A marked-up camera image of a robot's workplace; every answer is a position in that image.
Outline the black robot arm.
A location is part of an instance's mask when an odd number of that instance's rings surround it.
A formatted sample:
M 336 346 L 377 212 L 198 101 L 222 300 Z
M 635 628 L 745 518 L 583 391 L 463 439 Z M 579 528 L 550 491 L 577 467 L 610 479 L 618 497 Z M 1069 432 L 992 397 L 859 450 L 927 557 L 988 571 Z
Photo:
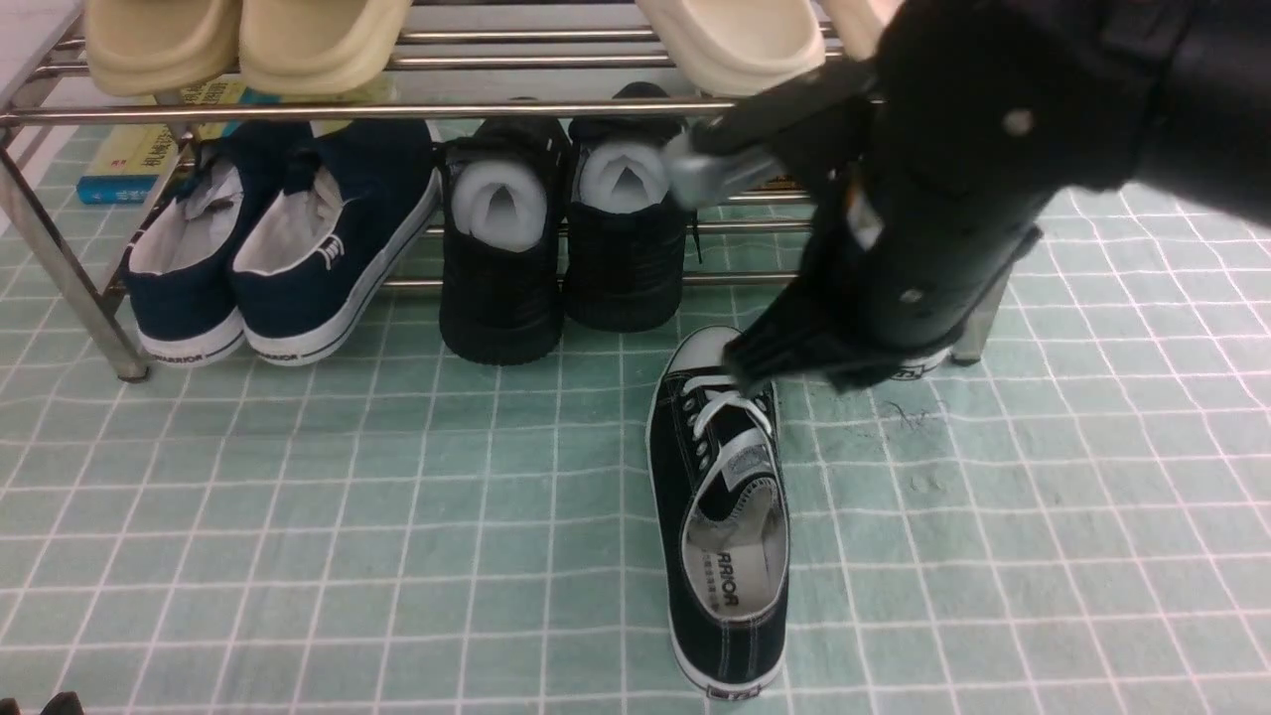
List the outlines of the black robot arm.
M 797 276 L 724 368 L 844 392 L 955 345 L 1071 187 L 1267 224 L 1268 32 L 1266 1 L 907 1 L 871 58 L 690 128 L 666 149 L 686 207 L 775 175 L 813 202 Z

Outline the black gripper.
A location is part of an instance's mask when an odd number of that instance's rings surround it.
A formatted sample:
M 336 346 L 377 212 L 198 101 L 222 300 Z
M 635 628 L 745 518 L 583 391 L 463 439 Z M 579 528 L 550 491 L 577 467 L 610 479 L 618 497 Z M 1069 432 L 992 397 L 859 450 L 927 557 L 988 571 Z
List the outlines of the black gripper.
M 819 203 L 799 276 L 724 345 L 737 389 L 857 392 L 952 344 L 1057 190 L 1141 171 L 1192 27 L 1190 1 L 907 1 L 872 61 L 826 61 L 667 142 L 683 208 L 779 177 Z

